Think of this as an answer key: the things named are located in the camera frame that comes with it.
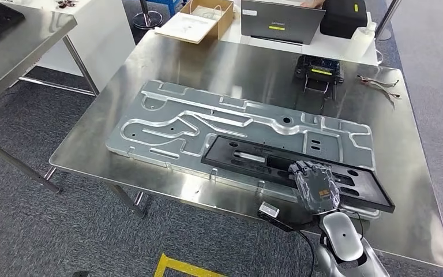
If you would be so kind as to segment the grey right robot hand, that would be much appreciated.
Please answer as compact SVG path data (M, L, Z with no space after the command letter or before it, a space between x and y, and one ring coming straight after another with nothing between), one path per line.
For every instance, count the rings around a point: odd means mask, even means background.
M313 215L338 209L340 192L332 170L321 163L297 160L288 167L294 177L303 206Z

